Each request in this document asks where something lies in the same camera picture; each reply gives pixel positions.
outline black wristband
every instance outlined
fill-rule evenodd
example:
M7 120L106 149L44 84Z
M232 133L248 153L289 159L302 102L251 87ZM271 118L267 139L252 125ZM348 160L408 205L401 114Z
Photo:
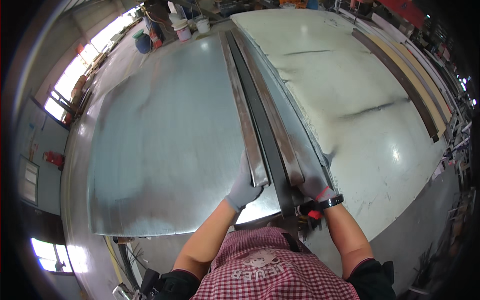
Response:
M324 210L330 207L333 207L337 204L340 204L343 202L343 194L337 195L331 199L322 201L319 203L319 207L322 210L322 215L324 215Z

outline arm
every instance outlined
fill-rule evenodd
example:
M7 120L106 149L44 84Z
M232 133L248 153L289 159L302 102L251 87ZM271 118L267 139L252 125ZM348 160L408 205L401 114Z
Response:
M228 202L222 200L183 246L173 269L187 270L201 280L218 253L235 214Z
M367 238L342 204L324 210L328 231L342 258L343 278L364 259L373 257Z
M299 189L305 196L321 202L336 195L314 169L300 159L299 163L305 177L305 183ZM373 258L372 249L359 225L342 204L325 209L324 214L330 236L342 258L342 277L347 279L358 263Z
M235 214L240 212L246 204L255 200L261 192L262 187L252 186L250 167L247 156L243 152L240 172L230 193L183 246L173 265L173 270L189 271L202 280L208 272L210 263L216 257Z

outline forearm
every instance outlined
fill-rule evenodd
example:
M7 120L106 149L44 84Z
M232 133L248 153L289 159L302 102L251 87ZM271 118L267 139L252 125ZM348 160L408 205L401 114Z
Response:
M328 230L342 258L343 278L350 276L359 262L373 257L372 249L351 214L342 204L324 210Z
M186 269L202 279L208 271L235 216L224 199L183 246L173 269Z

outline green lid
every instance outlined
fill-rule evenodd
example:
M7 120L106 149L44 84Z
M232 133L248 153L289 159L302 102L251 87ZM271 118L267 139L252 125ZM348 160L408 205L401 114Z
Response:
M144 30L143 29L140 29L139 31L137 31L136 34L134 34L132 37L137 39L139 38L142 34L144 34Z

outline white pipe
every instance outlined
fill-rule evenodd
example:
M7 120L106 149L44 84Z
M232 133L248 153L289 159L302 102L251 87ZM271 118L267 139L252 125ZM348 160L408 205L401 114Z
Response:
M468 124L462 129L462 132L467 131L471 126L472 126L472 121L470 121L470 123L468 123Z

